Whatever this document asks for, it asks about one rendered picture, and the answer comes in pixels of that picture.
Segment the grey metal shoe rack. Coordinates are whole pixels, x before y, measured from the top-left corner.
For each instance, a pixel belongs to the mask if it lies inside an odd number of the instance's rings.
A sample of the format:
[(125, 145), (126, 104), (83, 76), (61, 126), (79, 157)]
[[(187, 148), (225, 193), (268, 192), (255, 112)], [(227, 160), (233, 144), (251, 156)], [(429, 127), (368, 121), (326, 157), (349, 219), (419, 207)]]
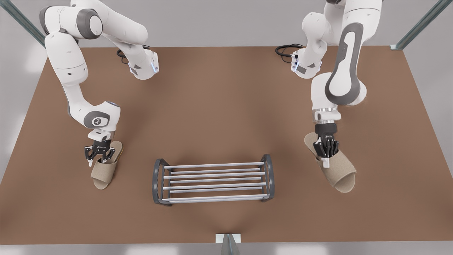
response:
[(163, 158), (153, 169), (152, 197), (156, 204), (269, 201), (275, 195), (269, 154), (258, 162), (172, 166)]

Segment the silver frame post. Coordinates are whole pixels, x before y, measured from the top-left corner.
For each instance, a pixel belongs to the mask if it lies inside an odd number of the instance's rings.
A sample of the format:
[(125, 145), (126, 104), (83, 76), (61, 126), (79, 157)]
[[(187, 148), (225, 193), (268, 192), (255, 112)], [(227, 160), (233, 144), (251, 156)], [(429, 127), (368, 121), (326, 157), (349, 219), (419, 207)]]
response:
[(220, 255), (241, 255), (238, 243), (241, 243), (241, 234), (216, 234), (216, 243), (221, 243)]
[(45, 48), (44, 34), (10, 0), (0, 0), (0, 6)]
[(391, 50), (403, 50), (408, 46), (453, 0), (438, 0), (437, 3), (414, 25)]

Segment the beige slipper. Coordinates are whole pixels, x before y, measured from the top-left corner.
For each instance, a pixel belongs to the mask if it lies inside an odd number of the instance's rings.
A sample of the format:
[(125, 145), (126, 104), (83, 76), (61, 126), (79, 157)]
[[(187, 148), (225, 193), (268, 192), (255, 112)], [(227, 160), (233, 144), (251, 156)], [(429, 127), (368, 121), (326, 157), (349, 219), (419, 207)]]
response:
[(124, 149), (124, 146), (120, 141), (113, 141), (111, 146), (115, 149), (112, 158), (104, 163), (101, 158), (98, 159), (92, 169), (91, 178), (93, 179), (95, 187), (99, 190), (105, 189), (111, 183), (118, 159)]
[(317, 140), (317, 137), (318, 135), (314, 132), (307, 134), (304, 138), (305, 145), (312, 152), (312, 154), (315, 155), (316, 162), (330, 185), (339, 192), (350, 192), (355, 186), (356, 169), (341, 150), (329, 159), (329, 168), (325, 168), (323, 166), (323, 161), (317, 155), (317, 152), (313, 146), (313, 143)]

